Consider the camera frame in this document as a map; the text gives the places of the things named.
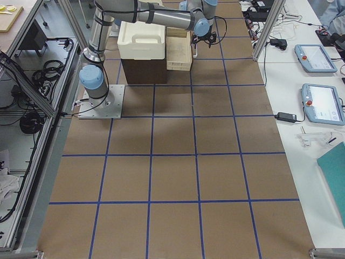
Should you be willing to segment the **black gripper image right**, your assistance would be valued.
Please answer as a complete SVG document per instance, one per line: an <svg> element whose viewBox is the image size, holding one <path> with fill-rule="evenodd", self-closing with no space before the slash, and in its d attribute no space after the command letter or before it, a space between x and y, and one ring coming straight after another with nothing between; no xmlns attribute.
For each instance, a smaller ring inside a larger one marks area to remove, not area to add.
<svg viewBox="0 0 345 259"><path fill-rule="evenodd" d="M216 43L216 32L208 32L204 36L197 36L195 33L192 34L191 43L197 45L199 42L205 42L208 45L215 45Z"/></svg>

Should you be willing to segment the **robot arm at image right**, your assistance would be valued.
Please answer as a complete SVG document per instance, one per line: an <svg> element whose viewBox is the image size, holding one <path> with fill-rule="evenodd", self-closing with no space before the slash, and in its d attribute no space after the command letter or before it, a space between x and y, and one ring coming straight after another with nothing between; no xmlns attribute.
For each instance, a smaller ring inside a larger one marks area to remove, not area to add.
<svg viewBox="0 0 345 259"><path fill-rule="evenodd" d="M95 1L92 34L83 50L79 80L91 108L112 103L111 88L104 68L106 46L112 27L119 27L118 49L126 80L131 85L167 82L167 29L192 33L192 43L213 45L212 30L217 1L182 1L177 9L160 1Z"/></svg>

